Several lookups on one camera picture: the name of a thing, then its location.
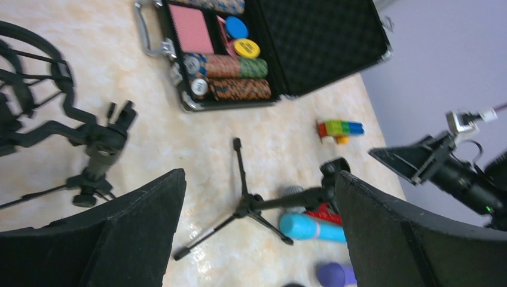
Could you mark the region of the cyan toy microphone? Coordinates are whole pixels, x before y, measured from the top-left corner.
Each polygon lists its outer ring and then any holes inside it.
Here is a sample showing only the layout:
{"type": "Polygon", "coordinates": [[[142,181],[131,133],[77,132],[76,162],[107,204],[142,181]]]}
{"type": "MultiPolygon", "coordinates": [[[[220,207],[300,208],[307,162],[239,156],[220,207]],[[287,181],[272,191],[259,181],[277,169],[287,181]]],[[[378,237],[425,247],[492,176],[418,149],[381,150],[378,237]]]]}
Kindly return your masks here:
{"type": "Polygon", "coordinates": [[[291,239],[324,240],[347,243],[341,226],[318,221],[302,213],[287,213],[280,217],[280,231],[291,239]]]}

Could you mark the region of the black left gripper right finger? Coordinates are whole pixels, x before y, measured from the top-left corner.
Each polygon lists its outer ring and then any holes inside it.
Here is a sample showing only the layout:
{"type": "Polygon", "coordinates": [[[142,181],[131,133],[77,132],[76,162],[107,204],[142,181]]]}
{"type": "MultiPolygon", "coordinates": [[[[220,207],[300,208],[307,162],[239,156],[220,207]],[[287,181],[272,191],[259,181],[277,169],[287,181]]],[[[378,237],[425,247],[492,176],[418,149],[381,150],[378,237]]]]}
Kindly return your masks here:
{"type": "Polygon", "coordinates": [[[336,197],[359,286],[505,286],[506,233],[429,212],[348,172],[336,197]]]}

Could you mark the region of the black tripod stand with pop filter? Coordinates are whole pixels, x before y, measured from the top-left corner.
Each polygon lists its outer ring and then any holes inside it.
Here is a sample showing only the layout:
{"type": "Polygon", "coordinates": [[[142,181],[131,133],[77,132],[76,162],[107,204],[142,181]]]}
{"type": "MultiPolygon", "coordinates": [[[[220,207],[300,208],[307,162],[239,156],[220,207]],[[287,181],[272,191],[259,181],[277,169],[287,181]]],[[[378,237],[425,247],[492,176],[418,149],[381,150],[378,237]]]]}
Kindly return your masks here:
{"type": "Polygon", "coordinates": [[[77,207],[95,206],[97,198],[115,199],[112,185],[106,174],[119,159],[129,137],[129,128],[137,113],[134,104],[127,101],[116,122],[112,116],[116,108],[111,103],[106,115],[107,124],[102,126],[97,117],[74,106],[75,90],[71,67],[60,51],[38,34],[5,21],[1,22],[1,36],[29,44],[44,53],[43,56],[19,51],[1,41],[1,57],[13,71],[1,70],[1,86],[10,86],[20,105],[21,112],[14,114],[8,106],[5,93],[1,93],[1,155],[14,154],[17,147],[32,147],[52,135],[65,137],[72,146],[85,146],[89,160],[82,173],[66,180],[65,184],[38,193],[25,194],[15,201],[1,205],[1,209],[34,200],[60,191],[80,189],[72,203],[77,207]],[[62,95],[64,114],[81,123],[69,127],[57,121],[47,121],[39,127],[20,133],[22,116],[32,117],[34,111],[62,95]]]}

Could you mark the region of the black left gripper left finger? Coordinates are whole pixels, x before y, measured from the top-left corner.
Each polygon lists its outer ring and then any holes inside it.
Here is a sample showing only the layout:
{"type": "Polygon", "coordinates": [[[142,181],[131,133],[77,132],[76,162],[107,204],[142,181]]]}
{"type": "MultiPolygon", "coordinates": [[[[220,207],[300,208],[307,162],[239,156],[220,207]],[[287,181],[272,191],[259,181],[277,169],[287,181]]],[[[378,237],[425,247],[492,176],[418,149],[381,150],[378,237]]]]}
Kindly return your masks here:
{"type": "Polygon", "coordinates": [[[174,169],[90,210],[1,233],[2,286],[161,286],[186,190],[174,169]]]}

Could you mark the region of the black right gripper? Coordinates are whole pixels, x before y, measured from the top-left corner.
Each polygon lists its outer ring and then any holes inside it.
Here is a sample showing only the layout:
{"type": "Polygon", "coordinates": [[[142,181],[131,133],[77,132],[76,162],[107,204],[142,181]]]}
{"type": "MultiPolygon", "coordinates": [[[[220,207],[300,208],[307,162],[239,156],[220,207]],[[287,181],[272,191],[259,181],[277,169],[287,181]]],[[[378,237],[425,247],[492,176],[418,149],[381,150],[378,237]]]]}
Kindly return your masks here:
{"type": "Polygon", "coordinates": [[[372,148],[368,154],[413,185],[430,180],[480,215],[499,213],[499,189],[469,165],[450,157],[455,138],[426,135],[409,145],[372,148]]]}

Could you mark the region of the black tripod microphone stand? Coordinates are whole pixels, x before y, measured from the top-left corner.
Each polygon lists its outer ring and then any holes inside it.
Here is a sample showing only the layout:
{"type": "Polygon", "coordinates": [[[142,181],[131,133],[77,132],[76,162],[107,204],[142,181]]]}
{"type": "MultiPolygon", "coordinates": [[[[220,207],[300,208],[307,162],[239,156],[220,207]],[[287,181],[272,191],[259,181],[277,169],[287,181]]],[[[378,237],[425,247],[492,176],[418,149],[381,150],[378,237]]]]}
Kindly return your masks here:
{"type": "Polygon", "coordinates": [[[234,220],[244,217],[250,217],[254,219],[256,222],[260,223],[261,225],[277,234],[282,242],[286,243],[287,245],[293,245],[294,241],[292,239],[282,234],[279,229],[270,224],[265,218],[261,216],[261,212],[263,210],[275,209],[279,207],[303,207],[307,210],[315,211],[321,205],[328,204],[335,213],[338,212],[338,203],[335,195],[335,176],[342,171],[350,172],[350,165],[345,158],[339,157],[335,160],[324,163],[320,167],[320,171],[323,174],[321,186],[308,188],[300,193],[293,195],[282,196],[278,199],[265,201],[259,194],[252,194],[248,192],[246,172],[244,170],[241,148],[242,143],[240,138],[234,138],[233,149],[237,154],[240,178],[242,183],[242,192],[239,205],[225,221],[221,222],[216,227],[213,227],[211,231],[203,235],[202,238],[197,239],[189,246],[184,246],[175,252],[173,254],[173,259],[175,261],[179,261],[180,259],[190,254],[194,248],[196,248],[202,242],[213,236],[215,233],[223,229],[234,220]]]}

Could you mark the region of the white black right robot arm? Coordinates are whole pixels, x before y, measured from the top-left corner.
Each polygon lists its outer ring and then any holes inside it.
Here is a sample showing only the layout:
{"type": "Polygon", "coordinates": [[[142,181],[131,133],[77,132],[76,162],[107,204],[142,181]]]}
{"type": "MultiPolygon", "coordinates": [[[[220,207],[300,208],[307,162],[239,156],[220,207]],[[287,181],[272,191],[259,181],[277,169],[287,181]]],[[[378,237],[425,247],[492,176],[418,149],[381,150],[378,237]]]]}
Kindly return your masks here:
{"type": "Polygon", "coordinates": [[[479,215],[489,228],[506,230],[506,154],[481,170],[457,159],[455,135],[427,135],[406,146],[373,148],[368,154],[412,185],[429,181],[479,215]]]}

